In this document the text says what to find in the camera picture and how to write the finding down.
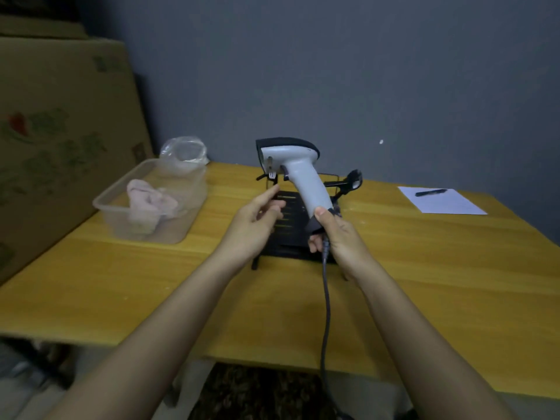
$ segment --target stand base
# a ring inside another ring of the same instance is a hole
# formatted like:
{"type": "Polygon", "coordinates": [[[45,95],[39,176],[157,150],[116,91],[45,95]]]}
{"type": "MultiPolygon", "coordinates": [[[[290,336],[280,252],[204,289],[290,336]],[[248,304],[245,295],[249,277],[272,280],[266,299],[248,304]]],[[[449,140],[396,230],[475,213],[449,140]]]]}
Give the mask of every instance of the stand base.
{"type": "MultiPolygon", "coordinates": [[[[312,254],[309,251],[307,244],[309,234],[304,230],[309,222],[309,217],[300,194],[297,191],[278,191],[275,199],[286,201],[286,207],[282,209],[284,218],[276,222],[266,246],[260,255],[253,259],[251,268],[253,270],[258,268],[259,257],[262,255],[322,262],[320,252],[312,254]]],[[[332,204],[335,211],[340,211],[336,199],[332,204]]],[[[327,262],[336,264],[330,254],[327,262]]]]}

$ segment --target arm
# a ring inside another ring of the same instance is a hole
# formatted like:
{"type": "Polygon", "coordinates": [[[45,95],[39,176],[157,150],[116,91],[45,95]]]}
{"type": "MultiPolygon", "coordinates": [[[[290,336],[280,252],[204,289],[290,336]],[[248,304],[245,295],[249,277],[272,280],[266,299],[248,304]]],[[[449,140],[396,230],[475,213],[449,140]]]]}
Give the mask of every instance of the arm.
{"type": "Polygon", "coordinates": [[[202,263],[47,417],[150,419],[230,279],[267,242],[284,201],[275,186],[241,208],[202,263]]]}
{"type": "MultiPolygon", "coordinates": [[[[324,208],[315,215],[329,235],[337,263],[360,286],[420,418],[515,419],[498,394],[371,257],[354,227],[324,208]]],[[[320,239],[312,239],[310,248],[322,250],[320,239]]]]}

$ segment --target plastic bag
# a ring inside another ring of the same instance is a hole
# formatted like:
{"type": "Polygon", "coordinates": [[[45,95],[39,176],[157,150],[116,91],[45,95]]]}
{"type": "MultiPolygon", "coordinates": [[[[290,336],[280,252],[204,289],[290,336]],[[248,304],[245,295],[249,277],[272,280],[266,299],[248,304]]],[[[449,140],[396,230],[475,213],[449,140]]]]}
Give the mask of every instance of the plastic bag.
{"type": "Polygon", "coordinates": [[[172,175],[185,175],[206,165],[206,146],[198,137],[176,137],[167,140],[160,150],[160,160],[172,175]]]}

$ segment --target black cable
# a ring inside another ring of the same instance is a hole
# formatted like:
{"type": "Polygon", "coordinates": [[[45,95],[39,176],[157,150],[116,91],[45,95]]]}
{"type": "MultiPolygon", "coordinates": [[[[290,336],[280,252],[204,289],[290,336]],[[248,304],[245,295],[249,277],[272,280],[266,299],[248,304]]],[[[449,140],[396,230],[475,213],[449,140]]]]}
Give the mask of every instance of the black cable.
{"type": "Polygon", "coordinates": [[[326,345],[329,341],[329,330],[330,330],[330,297],[329,297],[329,286],[326,282],[326,260],[329,257],[330,252],[330,241],[325,235],[323,237],[323,288],[325,289],[325,304],[326,304],[326,320],[325,320],[325,333],[323,333],[323,344],[321,345],[321,381],[323,381],[323,388],[325,389],[325,394],[329,399],[330,403],[334,407],[335,414],[337,418],[342,420],[354,420],[352,416],[346,414],[343,410],[339,408],[335,402],[332,394],[330,393],[329,383],[326,380],[326,369],[325,369],[325,356],[326,356],[326,345]]]}

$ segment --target cardboard box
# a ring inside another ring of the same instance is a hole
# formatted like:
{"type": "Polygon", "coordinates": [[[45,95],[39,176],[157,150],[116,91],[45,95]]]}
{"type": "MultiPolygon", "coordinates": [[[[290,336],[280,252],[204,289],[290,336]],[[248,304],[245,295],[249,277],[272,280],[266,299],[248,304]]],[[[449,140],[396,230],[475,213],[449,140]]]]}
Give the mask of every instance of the cardboard box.
{"type": "Polygon", "coordinates": [[[0,38],[0,58],[2,283],[152,151],[121,42],[0,38]]]}
{"type": "Polygon", "coordinates": [[[0,0],[0,35],[86,39],[76,0],[0,0]]]}

